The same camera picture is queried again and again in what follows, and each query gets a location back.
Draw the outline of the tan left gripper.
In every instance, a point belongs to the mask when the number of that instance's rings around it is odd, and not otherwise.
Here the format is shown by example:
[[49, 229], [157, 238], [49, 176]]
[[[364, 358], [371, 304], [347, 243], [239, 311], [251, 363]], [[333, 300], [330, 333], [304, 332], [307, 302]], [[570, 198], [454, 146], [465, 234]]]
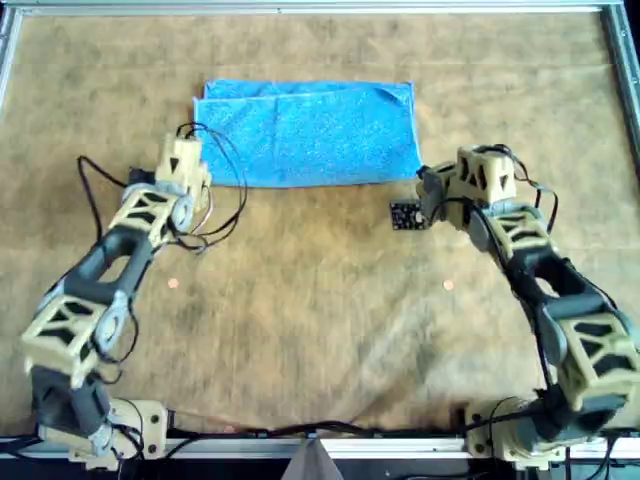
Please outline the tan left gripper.
[[155, 170], [158, 190], [178, 196], [189, 196], [194, 209], [201, 210], [205, 203], [205, 188], [211, 184], [211, 173], [202, 159], [201, 140], [165, 137], [159, 164]]

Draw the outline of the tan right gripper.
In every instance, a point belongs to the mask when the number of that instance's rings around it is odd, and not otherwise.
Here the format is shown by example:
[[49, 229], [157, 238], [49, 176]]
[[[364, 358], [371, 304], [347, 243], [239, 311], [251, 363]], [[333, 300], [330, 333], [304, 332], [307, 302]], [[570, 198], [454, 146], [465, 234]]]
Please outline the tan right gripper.
[[480, 205], [515, 199], [512, 159], [497, 147], [459, 147], [452, 175], [452, 196], [467, 198]]

